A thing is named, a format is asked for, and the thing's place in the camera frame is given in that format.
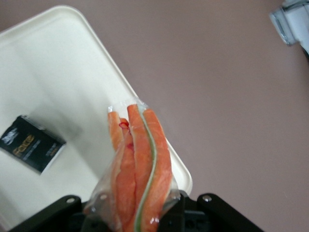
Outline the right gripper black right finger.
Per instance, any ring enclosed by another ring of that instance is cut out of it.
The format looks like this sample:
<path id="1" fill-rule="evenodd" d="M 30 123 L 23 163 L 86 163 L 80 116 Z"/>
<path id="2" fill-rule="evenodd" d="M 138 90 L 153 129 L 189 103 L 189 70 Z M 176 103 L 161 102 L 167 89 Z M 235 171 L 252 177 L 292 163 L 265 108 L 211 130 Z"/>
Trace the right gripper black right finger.
<path id="1" fill-rule="evenodd" d="M 162 217 L 160 232 L 261 232 L 262 229 L 213 193 L 180 200 Z"/>

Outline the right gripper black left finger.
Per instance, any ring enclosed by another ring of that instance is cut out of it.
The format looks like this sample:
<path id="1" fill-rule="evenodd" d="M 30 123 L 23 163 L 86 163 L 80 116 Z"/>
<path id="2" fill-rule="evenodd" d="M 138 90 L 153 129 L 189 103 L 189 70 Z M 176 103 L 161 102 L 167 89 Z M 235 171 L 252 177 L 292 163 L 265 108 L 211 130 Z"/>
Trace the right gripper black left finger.
<path id="1" fill-rule="evenodd" d="M 95 215 L 86 215 L 86 203 L 66 195 L 24 220 L 10 232 L 105 232 L 106 225 Z"/>

